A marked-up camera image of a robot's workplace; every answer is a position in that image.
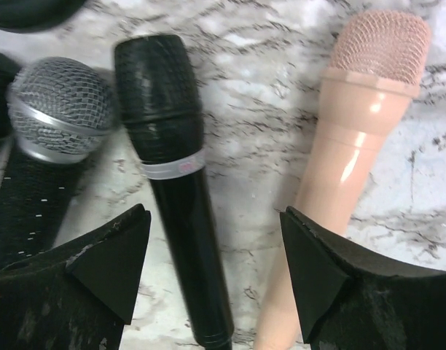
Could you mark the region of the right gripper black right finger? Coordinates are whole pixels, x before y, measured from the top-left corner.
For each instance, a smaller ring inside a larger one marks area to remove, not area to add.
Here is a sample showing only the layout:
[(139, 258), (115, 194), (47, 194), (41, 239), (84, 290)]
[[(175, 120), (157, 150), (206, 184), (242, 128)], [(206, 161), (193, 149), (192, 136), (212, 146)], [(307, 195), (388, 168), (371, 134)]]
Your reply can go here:
[(446, 350), (446, 271), (378, 254), (292, 207), (280, 221), (312, 349)]

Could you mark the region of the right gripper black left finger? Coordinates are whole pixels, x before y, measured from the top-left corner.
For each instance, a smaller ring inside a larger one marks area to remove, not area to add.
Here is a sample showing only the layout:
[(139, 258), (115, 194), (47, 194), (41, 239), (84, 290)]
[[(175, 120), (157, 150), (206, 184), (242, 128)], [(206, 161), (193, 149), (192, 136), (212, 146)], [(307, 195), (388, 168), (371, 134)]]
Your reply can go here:
[(151, 214), (105, 225), (0, 270), (0, 349), (118, 349), (130, 324)]

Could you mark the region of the beige pink microphone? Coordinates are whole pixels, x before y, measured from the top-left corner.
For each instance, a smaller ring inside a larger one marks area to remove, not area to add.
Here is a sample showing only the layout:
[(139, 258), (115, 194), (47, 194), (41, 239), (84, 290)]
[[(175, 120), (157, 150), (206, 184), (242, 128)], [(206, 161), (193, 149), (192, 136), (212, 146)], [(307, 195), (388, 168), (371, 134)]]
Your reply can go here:
[[(295, 208), (343, 234), (377, 154), (419, 93), (431, 29), (397, 10), (354, 15), (337, 38), (321, 75), (318, 122)], [(348, 278), (318, 262), (307, 266), (309, 294), (295, 300), (286, 253), (273, 264), (254, 340), (255, 349), (288, 349), (307, 325), (297, 309), (333, 301)]]

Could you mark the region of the black stand with round base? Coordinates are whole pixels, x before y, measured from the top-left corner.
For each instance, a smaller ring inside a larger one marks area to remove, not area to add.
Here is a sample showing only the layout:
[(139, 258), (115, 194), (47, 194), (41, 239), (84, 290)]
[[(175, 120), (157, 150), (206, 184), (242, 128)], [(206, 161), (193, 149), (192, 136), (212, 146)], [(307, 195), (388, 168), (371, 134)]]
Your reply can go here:
[(0, 29), (15, 33), (45, 31), (66, 22), (85, 0), (0, 1)]

